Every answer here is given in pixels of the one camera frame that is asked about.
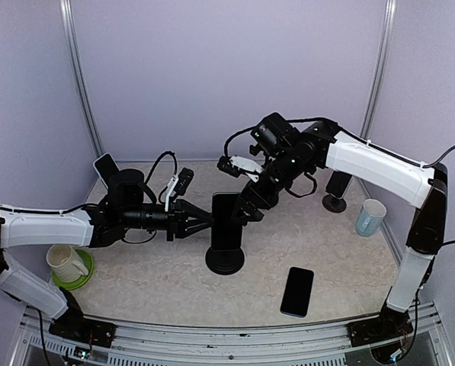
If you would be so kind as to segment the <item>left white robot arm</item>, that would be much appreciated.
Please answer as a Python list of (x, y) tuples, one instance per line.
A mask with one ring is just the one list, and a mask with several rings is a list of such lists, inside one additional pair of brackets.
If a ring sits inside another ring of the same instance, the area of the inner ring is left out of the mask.
[(84, 338), (90, 323), (73, 295), (46, 283), (6, 252), (18, 246), (70, 245), (103, 248), (124, 239), (130, 229), (163, 231), (166, 239), (184, 239), (213, 225), (210, 213), (182, 199), (193, 178), (183, 169), (167, 186), (160, 204), (135, 169), (116, 172), (98, 204), (68, 210), (31, 210), (0, 204), (0, 290), (42, 311), (74, 339)]

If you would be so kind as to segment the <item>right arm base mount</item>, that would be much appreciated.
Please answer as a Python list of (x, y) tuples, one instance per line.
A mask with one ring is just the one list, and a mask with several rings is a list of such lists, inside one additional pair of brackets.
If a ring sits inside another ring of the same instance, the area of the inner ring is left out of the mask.
[(414, 331), (409, 312), (392, 310), (386, 303), (377, 317), (351, 322), (347, 329), (352, 347), (394, 339)]

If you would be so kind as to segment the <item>folding plate phone stand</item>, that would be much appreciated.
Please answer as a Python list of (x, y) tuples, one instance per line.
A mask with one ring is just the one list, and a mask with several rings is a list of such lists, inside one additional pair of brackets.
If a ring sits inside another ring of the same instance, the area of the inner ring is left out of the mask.
[(344, 196), (335, 197), (332, 194), (326, 194), (322, 199), (323, 207), (332, 213), (342, 213), (347, 208), (347, 203)]

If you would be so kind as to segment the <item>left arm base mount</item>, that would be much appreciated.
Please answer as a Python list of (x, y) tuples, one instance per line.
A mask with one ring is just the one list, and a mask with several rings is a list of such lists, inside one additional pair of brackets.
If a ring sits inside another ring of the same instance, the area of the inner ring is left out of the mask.
[(59, 290), (66, 299), (66, 308), (62, 315), (53, 317), (49, 333), (90, 346), (110, 348), (117, 327), (113, 323), (84, 317), (81, 307), (71, 292), (64, 287), (59, 287)]

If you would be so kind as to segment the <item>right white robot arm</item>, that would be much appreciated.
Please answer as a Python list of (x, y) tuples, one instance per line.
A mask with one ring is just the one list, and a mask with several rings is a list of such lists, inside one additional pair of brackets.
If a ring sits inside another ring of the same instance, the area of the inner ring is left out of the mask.
[(311, 178), (316, 169), (331, 169), (332, 179), (359, 178), (402, 198), (415, 208), (406, 240), (407, 249), (399, 273), (385, 300), (388, 309), (373, 321), (373, 332), (388, 339), (402, 327), (402, 314), (409, 309), (425, 275), (440, 249), (447, 245), (447, 167), (437, 159), (419, 162), (364, 140), (326, 117), (309, 117), (305, 130), (298, 119), (287, 120), (274, 112), (257, 125), (246, 128), (255, 140), (253, 159), (224, 152), (217, 167), (233, 177), (247, 175), (232, 218), (245, 225), (263, 219), (263, 211), (275, 207), (281, 191), (289, 191), (301, 175)]

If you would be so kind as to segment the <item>black pole phone stand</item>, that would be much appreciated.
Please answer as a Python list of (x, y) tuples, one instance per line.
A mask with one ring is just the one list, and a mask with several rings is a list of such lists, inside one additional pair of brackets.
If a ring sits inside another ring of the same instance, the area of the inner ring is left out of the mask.
[(209, 248), (205, 255), (207, 267), (218, 275), (233, 275), (245, 263), (245, 255), (241, 249), (213, 250)]
[(263, 158), (261, 167), (264, 169), (266, 164), (269, 162), (269, 155), (262, 149), (262, 147), (258, 143), (250, 145), (249, 153), (257, 159)]

